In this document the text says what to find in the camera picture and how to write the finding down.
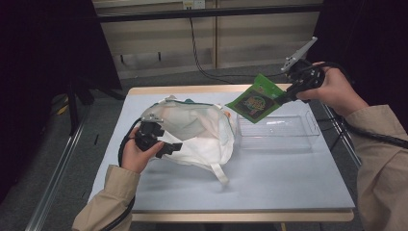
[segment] metal rail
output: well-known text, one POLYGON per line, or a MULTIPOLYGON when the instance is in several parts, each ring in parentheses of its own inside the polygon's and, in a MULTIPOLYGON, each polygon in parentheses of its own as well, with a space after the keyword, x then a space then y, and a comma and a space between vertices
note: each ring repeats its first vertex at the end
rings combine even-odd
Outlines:
POLYGON ((48 212, 51 209, 51 205, 54 202, 55 196, 57 194, 58 188, 63 181, 63 177, 68 166, 69 160, 72 156, 72 153, 75 150, 76 144, 78 143, 81 133, 84 129, 84 123, 88 120, 89 111, 91 106, 85 108, 85 114, 81 123, 79 124, 75 133, 69 138, 63 155, 61 156, 60 161, 58 162, 57 167, 54 170, 54 173, 51 177, 50 182, 48 183, 47 188, 45 189, 44 194, 40 202, 38 203, 33 215, 30 218, 30 221, 26 227, 26 231, 37 231, 41 230, 42 225, 47 218, 48 212))
MULTIPOLYGON (((321 106, 323 106, 324 110, 326 111, 327 115, 330 118, 335 117, 335 115, 333 114, 329 107, 327 107, 324 104, 321 104, 321 106)), ((333 120, 333 124, 336 128, 337 133, 339 133, 339 136, 342 138, 342 142, 345 148, 347 149, 348 153, 350 154, 350 157, 353 160, 354 164, 357 166, 357 168, 360 168, 361 161, 358 158, 356 152, 354 151, 350 135, 345 130, 344 126, 341 123, 339 123, 336 119, 333 120)))
POLYGON ((216 8, 205 10, 191 10, 191 11, 183 10, 153 13, 111 13, 111 14, 99 14, 97 18, 88 19, 90 20, 97 19, 101 23, 107 23, 121 21, 143 21, 157 19, 233 16, 233 15, 270 14, 270 13, 308 13, 308 12, 320 12, 322 7, 323 7, 322 4, 306 4, 275 7, 216 8))

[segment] black cable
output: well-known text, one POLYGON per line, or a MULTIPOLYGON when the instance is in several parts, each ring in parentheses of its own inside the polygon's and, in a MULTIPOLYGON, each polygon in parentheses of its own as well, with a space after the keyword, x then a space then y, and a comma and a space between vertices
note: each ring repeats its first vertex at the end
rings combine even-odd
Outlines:
MULTIPOLYGON (((203 74, 205 77, 209 78, 209 79, 213 79, 213 80, 218 80, 227 84, 231 84, 231 85, 235 85, 235 83, 226 81, 226 80, 222 80, 219 79, 220 77, 250 77, 250 78, 255 78, 256 75, 214 75, 214 74, 210 74, 208 72, 206 72, 202 67, 201 64, 198 60, 198 56, 197 56, 197 47, 195 44, 195 35, 194 35, 194 29, 192 26, 192 19, 190 18, 190 25, 191 25, 191 40, 192 40, 192 52, 194 55, 194 60, 195 60, 195 65, 197 66, 198 70, 201 72, 201 74, 203 74)), ((266 77, 273 77, 273 76, 279 76, 279 75, 283 75, 284 73, 278 73, 278 74, 271 74, 271 75, 266 75, 266 77)))
POLYGON ((336 144, 339 142, 340 138, 343 135, 343 131, 341 131, 339 133, 339 136, 337 136, 336 140, 330 145, 330 152, 333 151, 334 147, 336 146, 336 144))
MULTIPOLYGON (((122 166, 122 156, 123 156, 123 150, 125 148, 126 142, 129 139, 129 135, 132 132, 132 130, 135 128, 136 124, 138 124, 138 122, 140 121, 140 118, 137 119, 133 124, 132 127, 130 127, 129 131, 126 133, 126 136, 123 138, 122 143, 120 144, 119 147, 119 151, 118 151, 118 162, 119 162, 119 166, 122 166)), ((126 207, 126 210, 123 211, 122 214, 119 215, 119 217, 117 217, 115 220, 113 220, 111 223, 109 223, 108 225, 106 225, 102 230, 103 231, 109 231, 109 230, 113 230, 115 227, 117 227, 120 223, 123 222, 124 219, 126 219, 126 217, 132 212, 133 206, 135 205, 135 197, 133 196, 132 200, 129 202, 129 205, 126 207)))
POLYGON ((321 132, 327 132, 327 131, 329 131, 329 130, 332 130, 332 129, 335 128, 335 127, 336 127, 336 125, 330 126, 330 127, 328 127, 328 128, 320 128, 320 131, 321 131, 321 132))
POLYGON ((322 223, 319 223, 319 229, 320 229, 320 231, 324 231, 322 223))
POLYGON ((381 142, 385 142, 385 143, 388 143, 388 144, 392 144, 394 146, 398 146, 398 147, 408 149, 408 141, 406 141, 406 140, 396 138, 396 137, 392 137, 392 136, 367 132, 367 131, 364 131, 364 130, 361 130, 359 128, 351 126, 346 121, 344 122, 344 124, 345 124, 345 128, 347 130, 349 130, 351 133, 354 133, 354 134, 356 134, 356 135, 358 135, 360 137, 364 137, 364 138, 368 138, 368 139, 372 139, 372 140, 376 140, 376 141, 381 141, 381 142))

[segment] transparent container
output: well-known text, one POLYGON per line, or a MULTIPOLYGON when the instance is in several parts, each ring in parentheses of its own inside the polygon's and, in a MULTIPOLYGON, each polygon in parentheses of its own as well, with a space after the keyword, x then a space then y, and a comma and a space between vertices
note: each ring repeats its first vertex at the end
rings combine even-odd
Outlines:
POLYGON ((272 113, 256 124, 238 115, 237 128, 237 141, 243 149, 310 151, 320 135, 310 110, 300 110, 298 115, 272 113))

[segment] dark curtain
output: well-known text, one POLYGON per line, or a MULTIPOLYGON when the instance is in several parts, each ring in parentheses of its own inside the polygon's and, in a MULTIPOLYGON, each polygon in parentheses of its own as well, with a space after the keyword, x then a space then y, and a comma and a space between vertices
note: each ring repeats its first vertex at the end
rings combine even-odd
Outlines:
POLYGON ((389 104, 407 130, 408 2, 325 0, 324 5, 315 30, 319 40, 308 59, 341 64, 356 91, 370 105, 389 104))
POLYGON ((36 154, 55 95, 69 82, 120 89, 100 24, 85 20, 95 17, 90 0, 1 1, 0 201, 36 154))

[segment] human hand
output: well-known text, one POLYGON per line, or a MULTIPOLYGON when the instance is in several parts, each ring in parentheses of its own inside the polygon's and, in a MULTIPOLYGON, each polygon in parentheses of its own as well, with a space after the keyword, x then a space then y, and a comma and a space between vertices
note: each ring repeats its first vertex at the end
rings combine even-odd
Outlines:
POLYGON ((129 138, 131 139, 126 142, 122 156, 122 167, 134 171, 135 173, 141 173, 146 168, 149 159, 156 155, 165 144, 164 142, 159 141, 150 149, 141 151, 136 146, 134 139, 138 130, 139 127, 136 127, 130 133, 129 138))
POLYGON ((321 87, 299 92, 296 95, 298 99, 318 99, 344 117, 369 106, 338 68, 323 67, 322 70, 325 72, 325 79, 321 87))

